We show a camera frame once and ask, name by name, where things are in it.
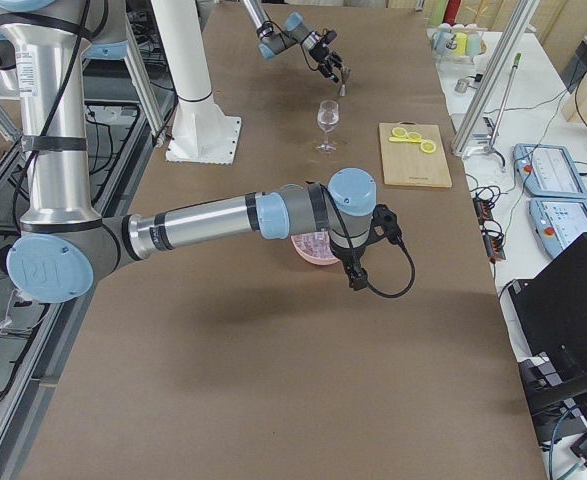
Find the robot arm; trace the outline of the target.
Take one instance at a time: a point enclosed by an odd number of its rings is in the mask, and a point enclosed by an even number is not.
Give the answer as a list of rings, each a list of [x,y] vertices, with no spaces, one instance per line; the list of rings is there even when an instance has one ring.
[[[111,1],[0,1],[0,28],[17,62],[30,202],[7,254],[13,284],[39,302],[63,303],[156,252],[250,231],[266,239],[326,231],[350,286],[364,288],[359,260],[378,207],[374,179],[357,168],[338,171],[327,185],[289,185],[152,217],[105,218],[93,208],[81,58],[124,22]]]
[[[249,18],[254,24],[262,56],[273,59],[282,52],[299,46],[307,67],[319,72],[324,78],[334,83],[344,84],[351,70],[342,57],[330,48],[337,38],[335,30],[318,31],[312,28],[298,12],[293,12],[280,27],[265,12],[262,3],[254,0],[242,0]]]

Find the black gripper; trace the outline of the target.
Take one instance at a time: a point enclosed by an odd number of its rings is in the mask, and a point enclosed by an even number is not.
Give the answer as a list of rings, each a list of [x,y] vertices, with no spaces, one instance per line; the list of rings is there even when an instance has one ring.
[[[348,277],[349,287],[354,291],[367,287],[368,273],[360,262],[364,252],[364,249],[338,249],[336,251],[336,257],[342,262],[344,272]]]
[[[329,75],[328,78],[334,83],[340,82],[340,71],[347,71],[348,66],[339,54],[334,54],[324,43],[317,43],[309,51],[313,60],[317,63],[316,70],[322,75]]]

